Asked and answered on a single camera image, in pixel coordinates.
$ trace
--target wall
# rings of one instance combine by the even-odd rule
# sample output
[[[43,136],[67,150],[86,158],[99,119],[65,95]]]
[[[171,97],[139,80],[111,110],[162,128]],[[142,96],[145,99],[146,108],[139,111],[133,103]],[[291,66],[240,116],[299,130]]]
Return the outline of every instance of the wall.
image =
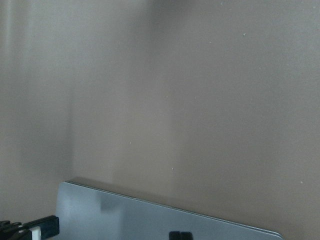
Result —
[[[58,183],[320,234],[318,1],[2,1],[0,216]]]

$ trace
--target beige wall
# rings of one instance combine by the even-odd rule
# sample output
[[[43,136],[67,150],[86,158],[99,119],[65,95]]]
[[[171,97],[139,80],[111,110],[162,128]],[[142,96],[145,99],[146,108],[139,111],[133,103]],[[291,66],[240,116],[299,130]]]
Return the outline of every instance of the beige wall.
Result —
[[[319,39],[311,0],[2,1],[1,219],[81,177],[317,239]]]

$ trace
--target metal edge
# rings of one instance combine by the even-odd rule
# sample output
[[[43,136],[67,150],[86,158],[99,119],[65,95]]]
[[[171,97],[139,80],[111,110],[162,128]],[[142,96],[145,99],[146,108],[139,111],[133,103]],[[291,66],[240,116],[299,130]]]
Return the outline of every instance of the metal edge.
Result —
[[[177,207],[173,207],[173,206],[169,206],[169,205],[165,205],[165,204],[148,201],[148,200],[144,200],[144,199],[137,198],[137,197],[132,197],[132,196],[121,194],[121,193],[116,193],[116,192],[112,192],[112,191],[108,191],[108,190],[103,190],[103,189],[100,189],[100,188],[97,188],[97,187],[85,185],[85,184],[78,183],[78,182],[75,182],[75,181],[72,181],[72,180],[64,181],[64,182],[62,182],[62,184],[63,183],[73,184],[73,185],[77,185],[77,186],[80,186],[80,187],[93,189],[93,190],[105,192],[105,193],[108,193],[108,194],[117,195],[117,196],[121,196],[121,197],[124,197],[124,198],[136,200],[138,202],[144,202],[144,203],[147,203],[147,204],[158,205],[158,206],[161,206],[161,207],[164,207],[164,208],[181,211],[181,212],[185,212],[185,213],[188,213],[188,214],[198,215],[198,216],[203,217],[203,218],[213,219],[213,220],[217,220],[217,221],[220,221],[220,222],[224,222],[224,223],[228,223],[228,224],[232,224],[232,225],[236,225],[236,226],[252,229],[252,230],[255,230],[255,231],[258,231],[258,232],[271,234],[271,235],[274,235],[274,236],[277,236],[277,237],[281,238],[282,240],[285,240],[284,237],[280,233],[275,232],[275,231],[266,230],[266,229],[262,229],[262,228],[255,227],[255,226],[249,226],[249,225],[245,225],[245,224],[241,224],[241,223],[237,223],[237,222],[233,222],[233,221],[229,221],[229,220],[225,220],[225,219],[221,219],[221,218],[217,218],[217,217],[213,217],[213,216],[208,216],[208,215],[200,214],[200,213],[197,213],[197,212],[192,212],[192,211],[188,211],[188,210],[185,210],[185,209],[181,209],[181,208],[177,208]]]

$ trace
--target white plastic part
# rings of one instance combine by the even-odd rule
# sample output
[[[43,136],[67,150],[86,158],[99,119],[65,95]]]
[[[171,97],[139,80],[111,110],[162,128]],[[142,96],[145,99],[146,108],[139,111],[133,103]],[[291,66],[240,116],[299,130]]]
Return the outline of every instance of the white plastic part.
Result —
[[[41,240],[41,229],[39,226],[35,226],[29,230],[32,232],[32,240]]]

